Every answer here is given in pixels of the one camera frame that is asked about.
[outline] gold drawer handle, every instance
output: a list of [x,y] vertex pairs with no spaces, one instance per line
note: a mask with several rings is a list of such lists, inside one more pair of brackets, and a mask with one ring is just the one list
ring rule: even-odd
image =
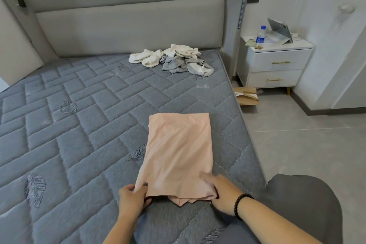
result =
[[266,79],[266,81],[282,81],[283,79],[282,78],[278,78],[278,79]]
[[291,61],[272,62],[272,64],[287,64],[287,63],[291,63]]

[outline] pink cloth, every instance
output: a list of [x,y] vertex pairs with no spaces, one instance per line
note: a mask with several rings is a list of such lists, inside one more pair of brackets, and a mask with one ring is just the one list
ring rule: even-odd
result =
[[147,182],[147,197],[168,196],[179,206],[211,200],[216,191],[199,178],[199,172],[211,173],[212,164],[208,113],[151,115],[146,154],[135,191]]

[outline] mattress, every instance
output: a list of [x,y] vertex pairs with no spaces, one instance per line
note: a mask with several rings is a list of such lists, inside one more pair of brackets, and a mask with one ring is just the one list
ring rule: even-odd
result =
[[[118,190],[134,183],[149,116],[210,113],[213,173],[257,195],[264,176],[220,55],[209,77],[131,64],[128,55],[58,60],[0,94],[0,235],[4,243],[102,243]],[[225,227],[207,201],[155,198],[137,243],[211,243]]]

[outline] drawer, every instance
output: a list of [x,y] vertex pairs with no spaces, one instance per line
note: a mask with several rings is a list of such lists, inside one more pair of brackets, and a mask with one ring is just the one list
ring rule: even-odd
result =
[[250,72],[300,70],[311,52],[312,49],[256,52]]
[[263,71],[250,73],[247,87],[272,88],[296,86],[302,70]]

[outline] nightstand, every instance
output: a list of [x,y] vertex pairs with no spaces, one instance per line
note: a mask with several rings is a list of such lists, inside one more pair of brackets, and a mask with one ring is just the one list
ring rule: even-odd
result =
[[265,43],[263,49],[248,47],[245,43],[255,36],[240,38],[236,73],[245,87],[274,88],[296,86],[314,46],[300,39],[292,44]]

